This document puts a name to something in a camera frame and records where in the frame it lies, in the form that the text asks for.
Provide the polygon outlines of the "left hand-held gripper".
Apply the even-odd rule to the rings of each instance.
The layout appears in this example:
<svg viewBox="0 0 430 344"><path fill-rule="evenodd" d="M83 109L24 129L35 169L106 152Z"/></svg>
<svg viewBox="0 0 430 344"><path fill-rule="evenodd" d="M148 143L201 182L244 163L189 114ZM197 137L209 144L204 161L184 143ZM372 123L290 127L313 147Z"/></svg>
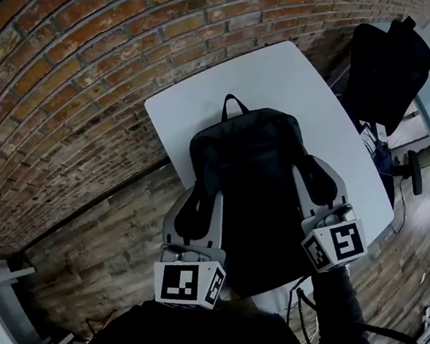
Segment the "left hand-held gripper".
<svg viewBox="0 0 430 344"><path fill-rule="evenodd" d="M184 310L213 309L226 278L221 192L200 210L195 187L185 191L163 220L160 259L154 263L155 300Z"/></svg>

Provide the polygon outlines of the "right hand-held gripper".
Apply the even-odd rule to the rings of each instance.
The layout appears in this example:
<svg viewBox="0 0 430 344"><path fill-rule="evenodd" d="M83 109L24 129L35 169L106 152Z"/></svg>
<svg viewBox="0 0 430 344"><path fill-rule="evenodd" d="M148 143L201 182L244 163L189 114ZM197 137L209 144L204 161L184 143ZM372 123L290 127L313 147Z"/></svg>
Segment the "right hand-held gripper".
<svg viewBox="0 0 430 344"><path fill-rule="evenodd" d="M305 160L292 166L305 234L301 246L315 271L323 273L365 255L365 231L346 203L345 185L336 171L312 155Z"/></svg>

